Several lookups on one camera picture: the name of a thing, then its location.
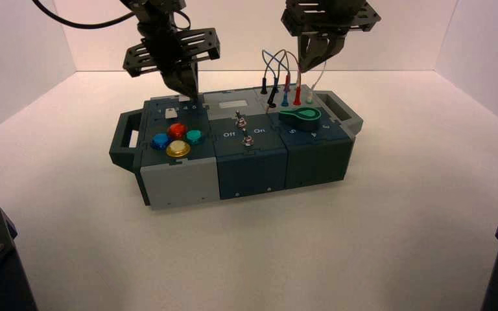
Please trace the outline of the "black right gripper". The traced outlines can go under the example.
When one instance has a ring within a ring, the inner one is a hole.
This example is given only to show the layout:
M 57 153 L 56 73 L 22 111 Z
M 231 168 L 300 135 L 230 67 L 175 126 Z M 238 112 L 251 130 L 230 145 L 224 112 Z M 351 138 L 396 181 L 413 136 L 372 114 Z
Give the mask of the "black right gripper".
M 344 48 L 346 34 L 369 32 L 381 16 L 368 1 L 286 1 L 281 22 L 298 39 L 300 70 L 306 73 Z

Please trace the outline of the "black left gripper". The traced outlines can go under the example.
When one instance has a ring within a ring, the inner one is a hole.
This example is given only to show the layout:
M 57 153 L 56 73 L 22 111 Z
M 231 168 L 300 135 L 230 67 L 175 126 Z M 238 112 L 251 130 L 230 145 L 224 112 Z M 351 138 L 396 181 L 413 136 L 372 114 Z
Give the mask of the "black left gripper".
M 190 98 L 198 97 L 198 62 L 220 58 L 214 28 L 179 27 L 173 15 L 137 15 L 141 43 L 127 49 L 123 69 L 132 77 L 161 71 L 165 85 Z

